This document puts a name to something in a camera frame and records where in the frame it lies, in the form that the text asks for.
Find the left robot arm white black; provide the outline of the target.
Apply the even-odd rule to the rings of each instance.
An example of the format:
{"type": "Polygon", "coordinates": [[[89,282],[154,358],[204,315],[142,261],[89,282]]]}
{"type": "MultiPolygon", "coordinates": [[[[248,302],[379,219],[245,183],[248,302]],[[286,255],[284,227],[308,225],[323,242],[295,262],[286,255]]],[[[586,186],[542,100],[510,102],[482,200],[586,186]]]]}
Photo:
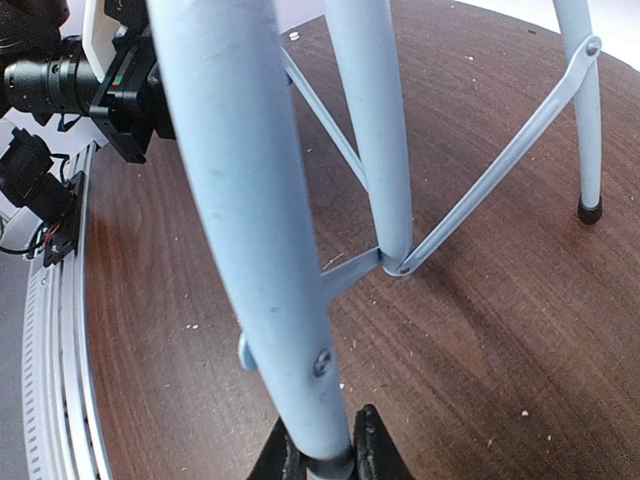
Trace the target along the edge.
{"type": "Polygon", "coordinates": [[[1,110],[46,125],[54,115],[86,117],[128,163],[142,164],[152,135],[175,137],[143,1],[101,1],[116,22],[105,72],[89,61],[89,36],[63,37],[65,1],[1,4],[1,110]]]}

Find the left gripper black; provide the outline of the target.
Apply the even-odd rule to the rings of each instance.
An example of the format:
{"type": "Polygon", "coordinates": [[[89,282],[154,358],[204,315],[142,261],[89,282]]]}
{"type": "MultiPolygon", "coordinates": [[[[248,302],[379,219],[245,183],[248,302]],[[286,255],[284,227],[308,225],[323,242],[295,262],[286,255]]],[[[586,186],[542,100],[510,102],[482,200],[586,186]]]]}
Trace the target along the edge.
{"type": "Polygon", "coordinates": [[[143,164],[151,137],[174,139],[144,1],[107,1],[104,13],[125,32],[90,105],[90,118],[128,163],[143,164]]]}

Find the light blue music stand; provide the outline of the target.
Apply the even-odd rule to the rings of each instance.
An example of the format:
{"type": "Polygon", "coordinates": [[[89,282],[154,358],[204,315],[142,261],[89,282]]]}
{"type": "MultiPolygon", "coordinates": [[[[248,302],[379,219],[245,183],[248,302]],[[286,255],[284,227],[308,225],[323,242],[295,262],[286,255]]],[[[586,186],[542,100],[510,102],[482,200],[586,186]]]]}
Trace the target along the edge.
{"type": "Polygon", "coordinates": [[[329,303],[374,268],[414,272],[486,199],[564,107],[579,136],[578,214],[602,214],[601,103],[584,1],[554,5],[567,67],[523,127],[442,221],[413,239],[409,156],[390,5],[329,1],[325,17],[356,140],[349,143],[283,49],[270,1],[151,1],[163,86],[184,167],[257,371],[302,454],[305,479],[354,479],[329,303]],[[290,97],[297,88],[365,189],[378,244],[322,271],[290,97]]]}

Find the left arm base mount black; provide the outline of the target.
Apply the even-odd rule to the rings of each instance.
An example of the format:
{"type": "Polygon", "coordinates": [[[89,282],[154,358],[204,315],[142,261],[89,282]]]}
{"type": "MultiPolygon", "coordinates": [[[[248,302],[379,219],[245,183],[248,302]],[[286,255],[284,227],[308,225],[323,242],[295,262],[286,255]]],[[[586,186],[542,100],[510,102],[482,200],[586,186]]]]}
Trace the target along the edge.
{"type": "Polygon", "coordinates": [[[86,173],[79,171],[67,181],[72,201],[67,212],[52,229],[44,244],[43,266],[57,265],[71,252],[76,252],[83,219],[86,173]]]}

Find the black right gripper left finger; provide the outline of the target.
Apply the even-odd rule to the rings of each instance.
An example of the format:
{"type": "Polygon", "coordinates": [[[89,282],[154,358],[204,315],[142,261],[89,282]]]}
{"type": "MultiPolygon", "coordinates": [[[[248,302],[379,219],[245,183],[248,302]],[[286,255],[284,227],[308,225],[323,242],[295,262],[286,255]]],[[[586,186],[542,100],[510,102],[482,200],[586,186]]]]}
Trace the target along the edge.
{"type": "Polygon", "coordinates": [[[299,479],[305,479],[304,460],[279,418],[249,474],[249,480],[299,479]]]}

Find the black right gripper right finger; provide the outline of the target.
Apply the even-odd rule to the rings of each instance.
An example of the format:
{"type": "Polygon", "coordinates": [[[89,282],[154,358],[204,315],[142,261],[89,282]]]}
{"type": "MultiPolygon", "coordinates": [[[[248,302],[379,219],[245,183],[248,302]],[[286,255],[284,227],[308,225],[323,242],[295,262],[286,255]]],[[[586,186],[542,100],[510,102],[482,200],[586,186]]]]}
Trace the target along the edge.
{"type": "Polygon", "coordinates": [[[355,417],[354,479],[413,479],[373,404],[366,404],[355,417]]]}

